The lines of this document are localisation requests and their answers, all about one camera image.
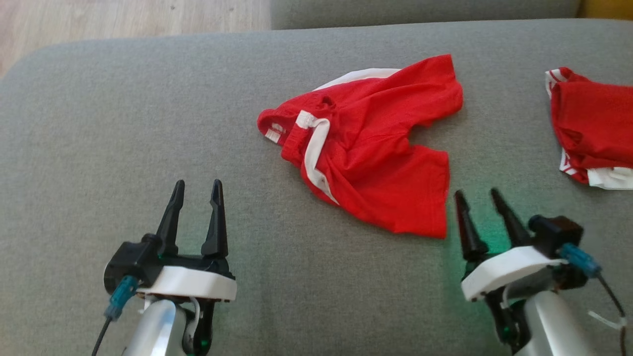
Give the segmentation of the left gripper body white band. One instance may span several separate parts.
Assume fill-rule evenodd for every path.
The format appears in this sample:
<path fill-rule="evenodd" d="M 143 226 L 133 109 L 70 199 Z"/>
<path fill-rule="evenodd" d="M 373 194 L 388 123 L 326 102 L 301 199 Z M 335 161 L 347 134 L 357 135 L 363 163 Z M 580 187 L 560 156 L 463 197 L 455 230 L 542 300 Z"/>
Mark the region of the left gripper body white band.
<path fill-rule="evenodd" d="M 151 286 L 140 286 L 145 296 L 233 301 L 237 295 L 235 275 L 225 258 L 180 257 L 175 266 L 163 266 Z"/>

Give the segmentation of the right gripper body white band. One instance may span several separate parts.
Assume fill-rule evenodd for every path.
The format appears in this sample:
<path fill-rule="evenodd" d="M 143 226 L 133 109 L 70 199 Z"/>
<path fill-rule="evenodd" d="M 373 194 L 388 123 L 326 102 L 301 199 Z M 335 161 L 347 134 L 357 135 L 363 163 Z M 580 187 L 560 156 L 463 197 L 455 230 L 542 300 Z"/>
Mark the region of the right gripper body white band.
<path fill-rule="evenodd" d="M 467 301 L 477 301 L 544 268 L 566 264 L 566 259 L 551 259 L 533 246 L 518 246 L 479 264 L 463 279 L 461 290 Z"/>

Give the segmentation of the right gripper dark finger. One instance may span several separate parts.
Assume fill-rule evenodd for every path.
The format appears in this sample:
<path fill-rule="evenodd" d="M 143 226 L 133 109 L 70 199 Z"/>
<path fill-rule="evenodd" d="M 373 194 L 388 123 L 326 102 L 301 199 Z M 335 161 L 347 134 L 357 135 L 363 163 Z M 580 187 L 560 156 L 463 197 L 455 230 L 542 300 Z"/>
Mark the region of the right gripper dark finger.
<path fill-rule="evenodd" d="M 514 210 L 500 194 L 499 190 L 492 188 L 490 194 L 497 213 L 504 221 L 511 248 L 530 245 L 532 242 L 531 235 L 524 227 L 522 221 L 516 216 Z"/>
<path fill-rule="evenodd" d="M 477 232 L 463 191 L 457 190 L 454 194 L 454 200 L 462 257 L 467 262 L 482 262 L 488 255 L 489 248 Z"/>

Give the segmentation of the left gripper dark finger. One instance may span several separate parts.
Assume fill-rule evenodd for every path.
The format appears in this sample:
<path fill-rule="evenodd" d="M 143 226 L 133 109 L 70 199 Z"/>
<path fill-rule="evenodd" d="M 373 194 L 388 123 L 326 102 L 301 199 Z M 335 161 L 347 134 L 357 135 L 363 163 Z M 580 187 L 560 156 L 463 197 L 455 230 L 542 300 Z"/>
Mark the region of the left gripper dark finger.
<path fill-rule="evenodd" d="M 223 184 L 219 179 L 213 182 L 210 205 L 213 210 L 212 217 L 206 239 L 201 246 L 201 255 L 207 258 L 226 258 L 228 256 L 226 210 Z"/>
<path fill-rule="evenodd" d="M 156 231 L 156 236 L 161 240 L 159 255 L 176 256 L 178 254 L 176 237 L 180 211 L 184 201 L 184 191 L 184 180 L 178 180 Z"/>

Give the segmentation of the red shorts white stripe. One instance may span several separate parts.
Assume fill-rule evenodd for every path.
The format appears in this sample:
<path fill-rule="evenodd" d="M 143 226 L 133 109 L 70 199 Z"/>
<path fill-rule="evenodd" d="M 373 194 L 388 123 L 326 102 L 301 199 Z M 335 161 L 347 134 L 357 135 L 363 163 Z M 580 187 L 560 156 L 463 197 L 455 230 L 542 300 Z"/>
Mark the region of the red shorts white stripe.
<path fill-rule="evenodd" d="M 442 54 L 349 72 L 263 110 L 256 125 L 321 200 L 389 232 L 445 239 L 449 155 L 409 137 L 462 106 Z"/>

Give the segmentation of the red white basketball jersey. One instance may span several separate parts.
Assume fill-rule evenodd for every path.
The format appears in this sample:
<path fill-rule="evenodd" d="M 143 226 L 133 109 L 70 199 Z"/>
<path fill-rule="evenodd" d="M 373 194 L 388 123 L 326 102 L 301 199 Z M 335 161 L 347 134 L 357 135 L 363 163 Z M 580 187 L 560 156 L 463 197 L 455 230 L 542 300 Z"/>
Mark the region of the red white basketball jersey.
<path fill-rule="evenodd" d="M 577 182 L 633 191 L 633 86 L 603 84 L 567 67 L 545 73 L 559 169 Z"/>

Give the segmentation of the grey sofa seat cushion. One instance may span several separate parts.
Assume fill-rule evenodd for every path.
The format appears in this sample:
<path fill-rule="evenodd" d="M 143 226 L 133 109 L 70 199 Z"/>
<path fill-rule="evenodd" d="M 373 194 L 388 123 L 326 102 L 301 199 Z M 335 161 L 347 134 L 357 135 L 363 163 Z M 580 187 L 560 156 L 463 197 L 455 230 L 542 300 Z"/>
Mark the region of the grey sofa seat cushion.
<path fill-rule="evenodd" d="M 445 240 L 391 234 L 319 200 L 256 128 L 261 111 L 350 71 L 450 53 L 459 114 L 411 141 L 450 156 L 491 249 L 508 246 L 489 189 L 522 220 L 567 216 L 626 309 L 633 356 L 633 191 L 558 170 L 547 70 L 633 85 L 633 22 L 410 23 L 36 50 L 0 80 L 0 356 L 90 356 L 102 277 L 154 232 L 186 182 L 177 245 L 198 253 L 224 185 L 235 301 L 217 304 L 218 356 L 508 356 L 484 303 L 466 302 L 449 199 Z"/>

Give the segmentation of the grey sofa back cushion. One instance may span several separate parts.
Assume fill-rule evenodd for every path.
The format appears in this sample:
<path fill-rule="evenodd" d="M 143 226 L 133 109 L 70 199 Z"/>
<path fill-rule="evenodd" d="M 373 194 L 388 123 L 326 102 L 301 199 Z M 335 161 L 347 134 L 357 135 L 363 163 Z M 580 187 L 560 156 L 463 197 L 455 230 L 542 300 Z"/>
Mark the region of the grey sofa back cushion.
<path fill-rule="evenodd" d="M 271 0 L 274 30 L 576 17 L 581 0 Z"/>

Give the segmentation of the yellow cushion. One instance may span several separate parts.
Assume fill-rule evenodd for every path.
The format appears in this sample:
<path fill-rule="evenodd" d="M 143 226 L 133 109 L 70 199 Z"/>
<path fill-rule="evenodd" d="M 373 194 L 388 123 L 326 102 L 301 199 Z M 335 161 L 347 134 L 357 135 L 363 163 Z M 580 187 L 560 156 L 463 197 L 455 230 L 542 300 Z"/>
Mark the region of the yellow cushion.
<path fill-rule="evenodd" d="M 633 0 L 581 0 L 578 17 L 633 21 Z"/>

